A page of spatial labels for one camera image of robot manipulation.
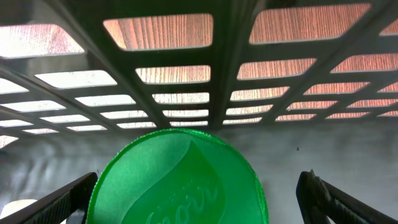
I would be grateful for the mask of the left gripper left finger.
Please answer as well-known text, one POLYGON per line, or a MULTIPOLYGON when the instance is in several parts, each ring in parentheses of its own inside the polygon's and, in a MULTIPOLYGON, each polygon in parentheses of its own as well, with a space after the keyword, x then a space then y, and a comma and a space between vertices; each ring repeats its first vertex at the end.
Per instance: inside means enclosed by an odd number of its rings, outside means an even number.
POLYGON ((1 224, 85 224, 98 176, 89 172, 33 204, 1 219, 1 224))

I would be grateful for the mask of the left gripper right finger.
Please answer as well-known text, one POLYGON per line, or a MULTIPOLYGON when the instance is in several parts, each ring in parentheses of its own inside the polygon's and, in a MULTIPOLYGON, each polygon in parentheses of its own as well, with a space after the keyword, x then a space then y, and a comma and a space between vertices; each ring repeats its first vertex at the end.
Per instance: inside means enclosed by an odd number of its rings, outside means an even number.
POLYGON ((397 224, 397 220, 325 182, 312 170, 301 172, 296 197, 305 224, 397 224))

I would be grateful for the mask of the green lid jar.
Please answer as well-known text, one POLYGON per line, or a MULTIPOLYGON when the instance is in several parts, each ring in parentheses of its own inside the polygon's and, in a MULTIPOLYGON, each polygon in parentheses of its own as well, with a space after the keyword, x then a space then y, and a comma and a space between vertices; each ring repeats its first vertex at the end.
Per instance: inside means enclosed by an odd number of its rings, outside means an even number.
POLYGON ((194 129, 137 138, 110 160, 88 223, 268 223, 258 176, 228 143, 194 129))

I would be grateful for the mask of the beige plastic pouch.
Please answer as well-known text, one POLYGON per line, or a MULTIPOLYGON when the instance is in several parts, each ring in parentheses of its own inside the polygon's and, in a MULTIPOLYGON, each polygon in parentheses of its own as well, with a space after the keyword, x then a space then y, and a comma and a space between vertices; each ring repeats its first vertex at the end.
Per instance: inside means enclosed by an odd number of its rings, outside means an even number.
POLYGON ((9 202, 1 211, 1 224, 66 223, 67 215, 57 215, 54 201, 22 199, 9 202))

